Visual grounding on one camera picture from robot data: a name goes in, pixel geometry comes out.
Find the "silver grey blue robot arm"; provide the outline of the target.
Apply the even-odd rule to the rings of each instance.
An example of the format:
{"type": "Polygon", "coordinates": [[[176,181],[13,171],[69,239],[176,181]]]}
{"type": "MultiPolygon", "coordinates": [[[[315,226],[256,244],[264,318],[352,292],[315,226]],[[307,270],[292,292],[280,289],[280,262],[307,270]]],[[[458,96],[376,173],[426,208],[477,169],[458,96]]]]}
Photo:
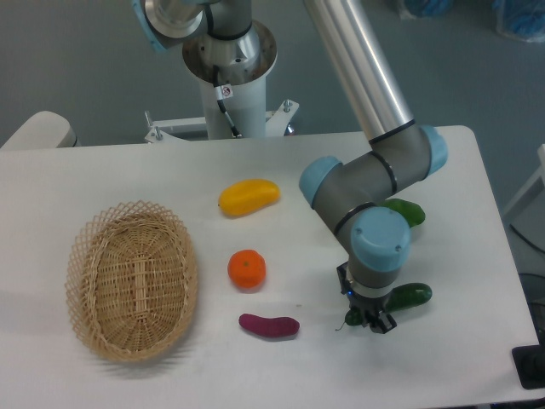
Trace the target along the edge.
{"type": "MultiPolygon", "coordinates": [[[[211,140],[263,138],[267,74],[277,49],[248,1],[135,1],[135,15],[155,50],[181,46],[199,81],[211,140]]],[[[431,126],[417,126],[358,1],[308,1],[306,9],[341,80],[370,150],[350,163],[312,162],[299,187],[345,249],[337,269],[348,318],[377,333],[392,330],[387,309],[410,252],[410,225],[385,199],[439,170],[448,148],[431,126]]]]}

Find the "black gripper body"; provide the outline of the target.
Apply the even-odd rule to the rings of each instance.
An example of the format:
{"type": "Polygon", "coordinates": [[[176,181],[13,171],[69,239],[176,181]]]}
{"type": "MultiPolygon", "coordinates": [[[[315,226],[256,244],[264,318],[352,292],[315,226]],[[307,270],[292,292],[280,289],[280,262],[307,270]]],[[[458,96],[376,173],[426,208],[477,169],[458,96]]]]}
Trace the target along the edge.
{"type": "Polygon", "coordinates": [[[362,315],[369,313],[372,316],[378,316],[385,310],[385,305],[393,290],[392,284],[381,288],[362,285],[350,274],[347,262],[338,266],[336,271],[341,294],[348,298],[351,308],[358,308],[362,315]]]}

